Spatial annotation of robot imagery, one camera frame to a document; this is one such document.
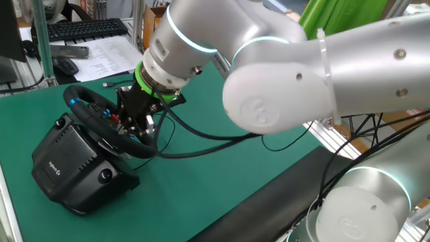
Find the desk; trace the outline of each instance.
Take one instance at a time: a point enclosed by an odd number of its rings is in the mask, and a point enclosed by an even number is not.
[[[114,99],[114,90],[101,86],[104,81],[82,85]],[[222,86],[222,78],[209,65],[183,90],[187,103],[175,107],[178,116],[203,132],[245,133],[224,113]],[[0,161],[21,231],[30,242],[187,241],[320,144],[308,133],[291,149],[279,153],[265,150],[255,138],[194,159],[155,159],[138,171],[141,184],[135,190],[94,214],[78,217],[49,201],[31,176],[32,151],[54,121],[69,111],[62,100],[65,88],[0,98]],[[169,122],[164,125],[161,142],[172,129]],[[269,136],[267,143],[282,146],[303,131],[299,127]],[[177,125],[166,153],[197,151],[216,144],[219,142],[196,137]],[[141,163],[138,159],[130,161],[133,167]]]

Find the computer mouse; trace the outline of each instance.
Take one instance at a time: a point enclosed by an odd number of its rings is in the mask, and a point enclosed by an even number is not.
[[[22,48],[24,49],[24,54],[28,57],[36,57],[39,55],[38,47],[29,40],[24,40],[22,42]]]
[[[52,57],[52,66],[68,76],[73,76],[79,71],[76,64],[70,58],[63,56]]]

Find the keyboard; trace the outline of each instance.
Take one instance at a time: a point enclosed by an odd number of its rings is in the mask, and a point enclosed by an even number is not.
[[[127,34],[127,32],[127,27],[119,18],[48,24],[50,42]]]

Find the document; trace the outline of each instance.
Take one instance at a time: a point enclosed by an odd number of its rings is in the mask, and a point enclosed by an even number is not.
[[[75,75],[78,81],[92,81],[129,71],[135,69],[143,60],[142,54],[123,36],[93,40],[75,46],[89,48],[89,58],[72,59],[79,68]]]

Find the green cloth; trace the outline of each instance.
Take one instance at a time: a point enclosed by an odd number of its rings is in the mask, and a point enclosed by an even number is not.
[[[310,0],[299,19],[309,40],[322,28],[326,36],[376,22],[387,0]]]
[[[114,88],[131,75],[91,81],[82,85],[114,100]],[[177,115],[202,132],[244,134],[225,114],[223,80],[213,65],[183,89],[187,103],[174,108]],[[31,154],[54,121],[69,112],[62,99],[66,86],[0,98],[0,161],[24,239],[32,241],[187,241],[239,202],[258,190],[320,143],[310,134],[278,153],[264,149],[259,138],[247,140],[211,155],[183,160],[156,158],[138,171],[140,185],[89,216],[76,216],[53,203],[31,176]],[[166,120],[160,146],[172,124]],[[298,127],[267,137],[280,148],[301,135]],[[199,151],[220,144],[189,133],[177,124],[166,153]],[[143,160],[129,161],[133,167]]]

